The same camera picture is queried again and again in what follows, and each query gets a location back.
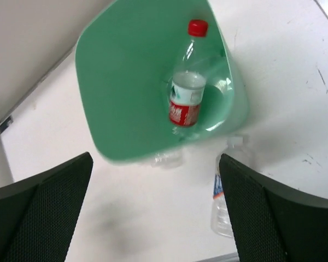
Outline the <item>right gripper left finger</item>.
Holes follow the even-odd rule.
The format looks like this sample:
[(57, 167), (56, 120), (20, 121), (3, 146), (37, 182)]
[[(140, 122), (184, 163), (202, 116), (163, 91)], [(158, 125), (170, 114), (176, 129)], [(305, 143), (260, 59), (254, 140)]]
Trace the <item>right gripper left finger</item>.
[(0, 261), (65, 261), (92, 168), (85, 152), (0, 188)]

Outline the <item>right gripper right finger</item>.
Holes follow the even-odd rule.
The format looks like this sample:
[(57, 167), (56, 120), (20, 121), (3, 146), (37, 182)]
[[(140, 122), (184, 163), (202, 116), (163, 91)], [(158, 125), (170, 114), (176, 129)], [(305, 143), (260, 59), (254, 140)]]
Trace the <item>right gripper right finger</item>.
[(219, 171), (240, 261), (328, 261), (328, 199), (226, 154)]

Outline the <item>red-label red-cap bottle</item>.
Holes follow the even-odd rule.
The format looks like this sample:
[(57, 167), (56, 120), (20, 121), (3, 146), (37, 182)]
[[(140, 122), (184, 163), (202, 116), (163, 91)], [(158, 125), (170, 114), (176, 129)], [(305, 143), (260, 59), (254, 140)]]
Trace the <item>red-label red-cap bottle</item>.
[(198, 120), (206, 77), (203, 73), (204, 41), (208, 22), (193, 19), (188, 24), (188, 41), (179, 53), (169, 95), (169, 120), (180, 130)]

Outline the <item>blue-label clear bottle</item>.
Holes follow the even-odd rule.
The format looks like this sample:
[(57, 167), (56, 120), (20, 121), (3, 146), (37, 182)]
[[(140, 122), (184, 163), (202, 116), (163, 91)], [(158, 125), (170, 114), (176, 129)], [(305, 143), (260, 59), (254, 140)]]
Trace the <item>blue-label clear bottle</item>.
[(233, 238), (232, 225), (227, 210), (224, 189), (221, 183), (219, 161), (222, 154), (227, 154), (242, 164), (251, 167), (253, 156), (247, 147), (246, 136), (235, 135), (227, 138), (226, 148), (217, 156), (215, 161), (215, 177), (213, 188), (213, 205), (210, 220), (211, 229), (218, 235)]

